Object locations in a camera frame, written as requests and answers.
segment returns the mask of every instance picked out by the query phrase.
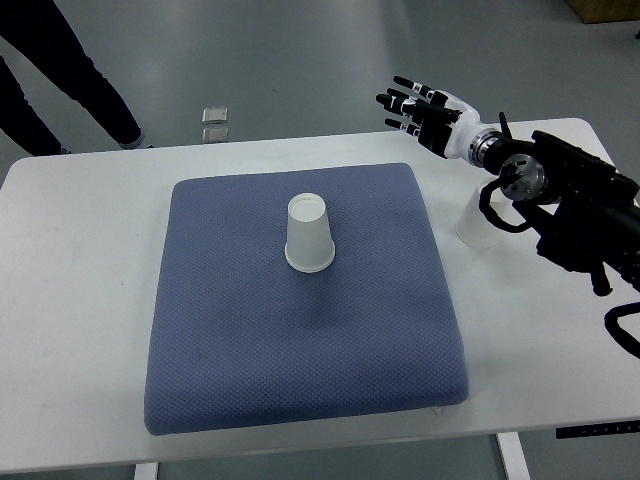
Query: white table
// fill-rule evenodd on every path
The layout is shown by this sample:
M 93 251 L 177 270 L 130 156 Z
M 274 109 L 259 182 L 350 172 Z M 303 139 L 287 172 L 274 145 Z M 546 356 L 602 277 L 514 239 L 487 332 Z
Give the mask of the white table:
M 517 138 L 534 129 L 608 158 L 581 120 L 512 125 Z M 465 343 L 469 399 L 440 416 L 422 409 L 149 435 L 146 359 L 176 182 L 387 162 L 411 165 L 424 194 Z M 486 176 L 400 132 L 19 161 L 0 189 L 0 473 L 640 418 L 640 361 L 602 319 L 637 292 L 609 270 L 614 293 L 595 297 L 588 275 L 536 255 L 533 232 L 505 234 L 487 250 L 462 243 L 455 220 Z

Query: gray floor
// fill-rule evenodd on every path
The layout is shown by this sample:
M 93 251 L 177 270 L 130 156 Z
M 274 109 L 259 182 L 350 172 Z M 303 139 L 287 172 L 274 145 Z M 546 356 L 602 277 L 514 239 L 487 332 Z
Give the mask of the gray floor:
M 399 74 L 485 121 L 579 117 L 640 179 L 640 22 L 585 26 L 562 0 L 58 0 L 156 146 L 198 144 L 206 106 L 231 141 L 384 130 L 376 93 Z M 73 152 L 117 148 L 6 43 L 27 98 Z M 0 132 L 0 182 L 26 153 Z M 165 464 L 179 478 L 502 478 L 490 437 Z M 637 435 L 523 434 L 532 478 L 636 478 Z M 126 467 L 7 478 L 130 477 Z

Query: robotic hand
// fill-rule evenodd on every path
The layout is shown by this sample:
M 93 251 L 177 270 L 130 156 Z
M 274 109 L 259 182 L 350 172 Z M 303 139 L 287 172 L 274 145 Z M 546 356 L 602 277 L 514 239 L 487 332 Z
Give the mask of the robotic hand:
M 376 100 L 403 123 L 385 123 L 417 137 L 436 155 L 462 158 L 498 178 L 480 195 L 480 210 L 496 227 L 518 233 L 528 228 L 540 234 L 540 256 L 568 271 L 589 273 L 596 295 L 612 289 L 604 263 L 640 291 L 640 208 L 634 198 L 640 187 L 615 167 L 553 135 L 535 131 L 533 142 L 514 140 L 504 113 L 500 130 L 480 121 L 470 105 L 447 92 L 394 77 L 408 95 L 388 89 Z M 521 225 L 502 220 L 491 208 L 491 193 L 500 188 L 525 219 Z M 558 203 L 554 214 L 540 205 Z M 640 302 L 612 309 L 605 327 L 629 353 L 640 358 L 640 342 L 623 330 L 620 317 L 640 313 Z

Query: white paper cup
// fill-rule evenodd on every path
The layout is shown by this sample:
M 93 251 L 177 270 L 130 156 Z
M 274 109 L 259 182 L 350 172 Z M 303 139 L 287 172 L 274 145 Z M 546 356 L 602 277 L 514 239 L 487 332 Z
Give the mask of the white paper cup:
M 492 247 L 502 238 L 502 230 L 491 225 L 479 208 L 480 192 L 492 180 L 494 179 L 488 178 L 476 187 L 462 215 L 456 222 L 458 236 L 464 243 L 472 247 Z M 510 205 L 511 200 L 505 197 L 500 189 L 493 191 L 491 206 L 501 218 L 504 218 Z
M 304 273 L 324 270 L 335 256 L 327 206 L 315 193 L 301 193 L 289 201 L 287 243 L 284 255 L 293 268 Z

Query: person's leg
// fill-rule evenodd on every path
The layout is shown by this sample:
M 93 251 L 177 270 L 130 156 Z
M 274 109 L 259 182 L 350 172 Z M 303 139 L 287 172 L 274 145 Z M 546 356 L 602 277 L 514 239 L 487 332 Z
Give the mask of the person's leg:
M 0 35 L 60 90 L 78 101 L 119 144 L 142 131 L 122 97 L 95 69 L 52 0 L 3 0 Z
M 58 155 L 62 147 L 25 100 L 24 93 L 0 57 L 0 129 L 34 156 Z

